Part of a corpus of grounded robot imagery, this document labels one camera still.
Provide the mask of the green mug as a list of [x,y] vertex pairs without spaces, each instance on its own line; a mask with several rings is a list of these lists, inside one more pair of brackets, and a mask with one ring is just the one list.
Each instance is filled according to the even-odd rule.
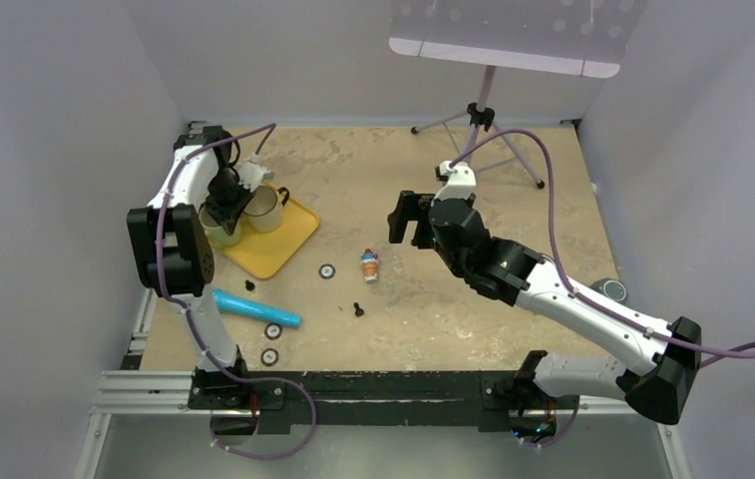
[[242,218],[227,220],[224,224],[216,221],[207,207],[199,211],[199,221],[209,243],[219,249],[238,244],[242,238]]

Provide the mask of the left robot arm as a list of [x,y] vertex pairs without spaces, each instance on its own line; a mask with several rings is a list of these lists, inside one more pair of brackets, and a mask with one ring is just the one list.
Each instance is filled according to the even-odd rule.
[[213,297],[214,258],[201,217],[210,215],[227,236],[236,232],[253,197],[230,163],[239,150],[238,140],[221,126],[184,133],[174,144],[173,166],[160,191],[127,214],[142,285],[172,305],[189,330],[197,358],[193,388],[212,388],[228,408],[248,401],[251,381]]

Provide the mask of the cream enamel mug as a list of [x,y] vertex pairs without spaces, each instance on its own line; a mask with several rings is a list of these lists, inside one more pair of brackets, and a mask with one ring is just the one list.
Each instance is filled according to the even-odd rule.
[[282,210],[289,201],[290,191],[286,187],[279,189],[261,185],[254,191],[254,196],[243,210],[251,227],[261,234],[276,231],[282,224]]

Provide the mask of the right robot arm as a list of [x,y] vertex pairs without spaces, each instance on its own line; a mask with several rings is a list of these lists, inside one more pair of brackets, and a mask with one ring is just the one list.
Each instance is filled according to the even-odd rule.
[[656,423],[679,423],[701,364],[697,322],[648,316],[561,275],[552,258],[491,236],[471,200],[402,191],[387,217],[391,243],[403,240],[409,222],[416,225],[411,244],[435,251],[477,294],[540,314],[608,353],[603,361],[549,353],[528,358],[514,380],[522,403],[599,396],[621,400]]

